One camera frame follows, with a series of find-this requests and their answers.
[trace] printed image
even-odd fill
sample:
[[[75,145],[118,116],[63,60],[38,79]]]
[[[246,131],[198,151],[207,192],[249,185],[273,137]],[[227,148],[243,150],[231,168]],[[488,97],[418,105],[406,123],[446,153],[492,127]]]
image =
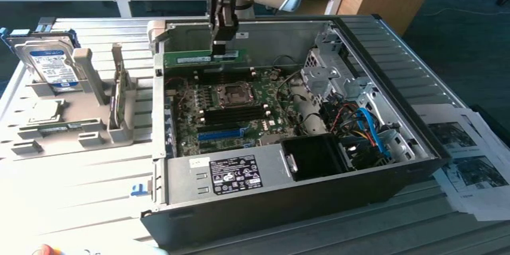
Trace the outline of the printed image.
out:
[[[430,124],[429,127],[448,149],[466,148],[477,145],[458,122]]]
[[[442,169],[458,192],[509,185],[485,156],[456,158]]]

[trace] green circuit board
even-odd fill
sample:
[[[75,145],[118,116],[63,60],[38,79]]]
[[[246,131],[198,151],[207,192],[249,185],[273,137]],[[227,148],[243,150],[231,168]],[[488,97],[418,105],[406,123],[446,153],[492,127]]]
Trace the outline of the green circuit board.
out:
[[[177,135],[178,156],[199,155],[223,150],[251,148],[269,145],[278,139],[295,136],[294,126],[287,122],[285,113],[277,100],[277,89],[285,80],[285,75],[273,69],[258,70],[257,77],[250,82],[235,82],[221,85],[201,85],[195,79],[187,79],[187,85],[181,85],[173,91],[175,111],[178,112]],[[253,93],[253,100],[242,106],[265,106],[270,112],[261,119],[235,122],[245,128],[242,137],[199,140],[199,128],[206,127],[203,110],[223,110],[218,89],[229,85],[247,85]],[[282,105],[287,107],[287,89],[281,89]]]

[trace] cable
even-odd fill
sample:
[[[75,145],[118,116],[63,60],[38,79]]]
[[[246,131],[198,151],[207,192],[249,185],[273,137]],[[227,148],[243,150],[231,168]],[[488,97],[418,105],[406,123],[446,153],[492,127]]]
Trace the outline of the cable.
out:
[[[366,135],[367,135],[367,138],[369,138],[369,140],[370,140],[370,144],[371,144],[373,146],[377,146],[377,143],[374,142],[373,137],[370,136],[370,134],[366,133]]]
[[[477,12],[477,11],[470,11],[470,10],[464,10],[464,9],[456,9],[456,8],[445,8],[445,9],[441,9],[438,12],[436,13],[432,13],[432,14],[424,14],[422,16],[437,16],[440,15],[441,13],[444,13],[446,10],[453,10],[453,11],[460,11],[460,12],[465,12],[465,13],[472,13],[472,14],[480,14],[480,15],[500,15],[500,14],[510,14],[510,12],[496,12],[496,13],[485,13],[485,12]]]
[[[346,119],[346,120],[342,122],[342,124],[341,124],[341,126],[339,126],[339,129],[342,129],[346,125],[353,124],[353,123],[357,122],[357,121],[363,121],[363,120],[366,120],[366,119],[365,119],[365,118],[351,118],[351,119]]]
[[[305,96],[302,96],[302,95],[299,95],[299,94],[291,94],[291,95],[289,96],[289,101],[290,101],[290,100],[294,100],[294,97],[295,97],[295,96],[298,96],[299,99],[301,99],[303,102],[306,102],[306,98],[305,98]]]
[[[281,107],[281,110],[282,112],[285,113],[286,110],[283,109],[283,106],[282,106],[282,103],[281,103],[281,100],[278,99],[278,93],[281,92],[281,88],[282,86],[285,85],[285,83],[289,82],[289,80],[293,79],[294,76],[297,76],[297,74],[301,72],[302,70],[297,70],[293,74],[290,74],[290,76],[287,77],[287,79],[283,80],[283,82],[278,85],[277,87],[277,93],[275,93],[275,97],[277,97],[277,103],[278,103],[278,106]]]
[[[289,56],[289,55],[279,55],[279,56],[274,59],[274,61],[273,61],[273,67],[277,65],[278,60],[279,60],[279,59],[283,59],[283,58],[290,59],[290,60],[294,62],[294,64],[299,65],[297,59],[293,58],[293,56]]]
[[[341,108],[339,111],[338,111],[338,114],[337,114],[337,117],[335,117],[335,121],[333,122],[330,133],[331,133],[333,130],[335,129],[337,122],[338,122],[338,120],[339,120],[339,118],[341,118],[341,115],[342,115],[342,110],[343,110],[346,107],[349,107],[349,105],[351,105],[355,109],[358,109],[358,106],[354,105],[353,103],[346,103],[346,104],[343,104],[342,108]]]
[[[390,157],[390,153],[389,153],[389,151],[386,150],[386,147],[385,147],[385,145],[383,145],[383,142],[382,142],[381,139],[379,139],[379,136],[377,135],[375,124],[374,124],[374,121],[373,121],[373,117],[371,117],[371,115],[370,115],[370,112],[369,112],[367,109],[363,108],[363,107],[358,108],[358,111],[359,111],[359,113],[362,113],[362,114],[365,115],[365,117],[367,118],[370,132],[371,132],[371,134],[373,134],[373,138],[374,138],[374,141],[375,141],[375,143],[377,143],[377,147],[379,148],[381,153],[382,153],[386,157]]]
[[[303,121],[298,123],[298,125],[302,125],[305,121],[310,118],[310,116],[318,116],[319,119],[322,119],[321,115],[318,113],[309,113],[307,116],[303,118]]]
[[[181,98],[179,103],[178,103],[178,107],[179,107],[181,104],[183,103],[183,100],[186,99],[186,95],[187,95],[187,93],[189,93],[189,81],[187,81],[183,77],[171,77],[171,78],[167,80],[166,85],[170,83],[170,81],[173,81],[173,80],[175,80],[175,79],[183,80],[183,82],[186,83],[185,94],[183,94],[183,97]]]
[[[353,133],[358,134],[361,137],[365,137],[369,140],[369,137],[359,131],[351,131]]]

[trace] warning label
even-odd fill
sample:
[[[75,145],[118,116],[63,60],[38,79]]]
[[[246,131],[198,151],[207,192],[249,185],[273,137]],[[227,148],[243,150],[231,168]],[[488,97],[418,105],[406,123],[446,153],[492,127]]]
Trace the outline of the warning label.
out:
[[[262,187],[254,155],[211,161],[209,167],[215,194],[222,195]]]

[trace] white label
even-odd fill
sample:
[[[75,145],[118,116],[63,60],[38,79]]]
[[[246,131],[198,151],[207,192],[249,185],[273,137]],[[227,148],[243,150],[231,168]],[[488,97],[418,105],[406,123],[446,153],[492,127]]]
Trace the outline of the white label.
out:
[[[191,158],[190,159],[190,168],[207,167],[211,158]]]
[[[179,58],[178,63],[194,63],[194,62],[211,62],[211,57],[190,57],[190,58]]]
[[[40,133],[51,133],[52,131],[66,131],[66,130],[67,130],[67,127],[56,127],[56,128],[40,129],[39,132]]]
[[[31,56],[35,67],[39,73],[43,74],[48,84],[62,84],[60,87],[70,87],[70,83],[78,82],[72,68],[64,64],[64,51],[32,51]]]
[[[237,39],[249,39],[250,32],[238,32],[237,33]]]
[[[237,58],[237,57],[239,57],[239,51],[238,50],[227,51],[225,53],[225,55],[215,55],[215,58]]]

